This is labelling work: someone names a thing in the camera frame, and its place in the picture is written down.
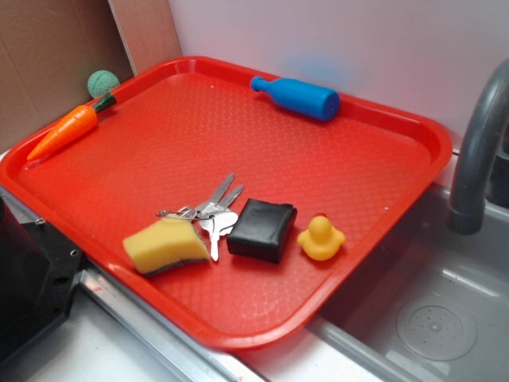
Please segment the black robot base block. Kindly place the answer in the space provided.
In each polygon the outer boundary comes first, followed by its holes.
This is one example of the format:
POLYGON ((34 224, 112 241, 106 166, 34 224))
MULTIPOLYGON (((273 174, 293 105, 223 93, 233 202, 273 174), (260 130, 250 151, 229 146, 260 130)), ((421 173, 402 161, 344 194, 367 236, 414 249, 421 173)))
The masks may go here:
POLYGON ((1 202, 1 366, 68 319, 83 252, 50 223, 21 223, 1 202))

